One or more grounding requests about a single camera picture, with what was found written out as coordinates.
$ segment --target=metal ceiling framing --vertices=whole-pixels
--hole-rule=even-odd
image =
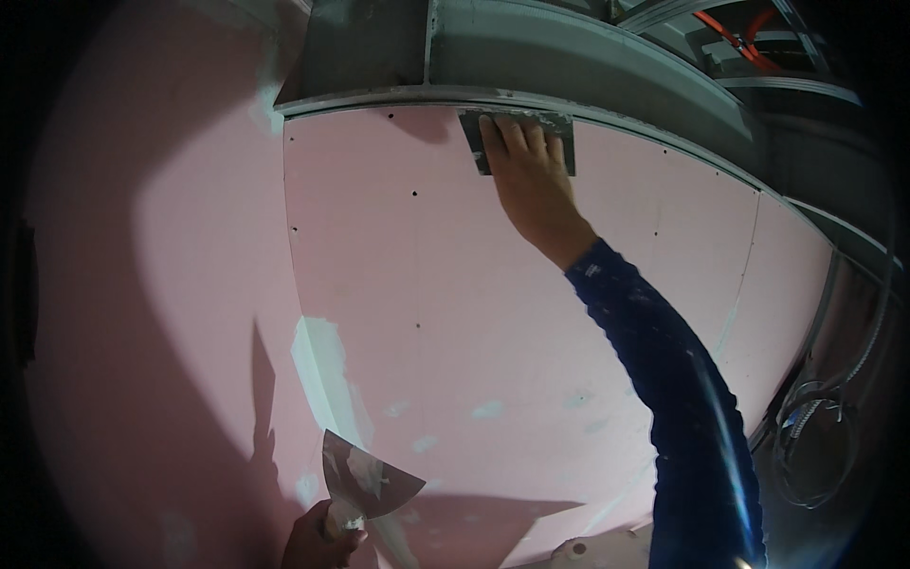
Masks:
[[[881,197],[892,190],[880,185],[853,188],[850,180],[830,173],[826,177],[830,164],[818,157],[830,145],[840,143],[808,130],[802,138],[794,138],[793,144],[814,160],[772,159],[775,126],[765,123],[762,115],[728,89],[801,91],[861,106],[853,91],[828,83],[823,76],[714,80],[634,33],[679,15],[730,3],[648,0],[630,9],[617,25],[609,25],[535,0],[375,0],[368,3],[369,10],[364,10],[363,0],[315,0],[304,52],[297,73],[291,74],[307,77],[304,82],[286,82],[275,110],[286,120],[396,105],[568,113],[674,148],[774,196],[832,247],[845,244],[862,253],[854,261],[874,274],[881,272],[885,263],[878,262],[875,255],[884,256],[886,230],[884,226],[867,227],[879,216],[869,205],[875,200],[864,192],[871,189]],[[821,61],[816,69],[827,69],[789,1],[774,3],[805,46],[809,41],[806,52],[817,54],[814,62]],[[396,21],[425,26],[418,35],[407,35],[407,49],[402,49],[398,32],[388,32],[389,22]],[[356,41],[349,42],[352,34],[357,35]],[[368,54],[363,53],[364,42],[369,43]],[[304,68],[307,73],[299,73]],[[422,71],[422,76],[414,76],[414,69]],[[840,145],[838,152],[839,157],[849,158],[854,151]],[[867,155],[857,160],[864,160],[867,170],[885,171],[880,161],[870,162]],[[875,179],[887,179],[886,174],[874,173]],[[806,180],[818,183],[806,185]],[[843,187],[831,188],[831,184]],[[840,213],[833,214],[827,206],[820,207],[830,203],[832,195],[852,202],[838,204],[835,210]],[[851,218],[860,209],[864,209],[860,215]]]

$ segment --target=person's left hand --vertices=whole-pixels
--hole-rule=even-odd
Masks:
[[[331,500],[323,500],[294,522],[281,569],[336,569],[349,565],[350,555],[367,539],[367,533],[357,530],[336,542],[326,541],[323,535],[331,504]]]

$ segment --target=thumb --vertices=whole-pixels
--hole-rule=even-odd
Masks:
[[[345,533],[344,537],[333,543],[331,556],[339,567],[347,567],[350,555],[357,551],[357,548],[367,539],[367,533],[363,530],[356,530]]]

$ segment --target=long sleeve shirt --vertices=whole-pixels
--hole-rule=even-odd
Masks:
[[[765,567],[762,510],[743,417],[682,316],[598,240],[566,271],[653,413],[658,457],[652,569]]]

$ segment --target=forearm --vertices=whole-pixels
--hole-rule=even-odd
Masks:
[[[654,414],[652,567],[731,567],[764,559],[762,514],[736,399],[685,320],[598,240],[567,278]]]

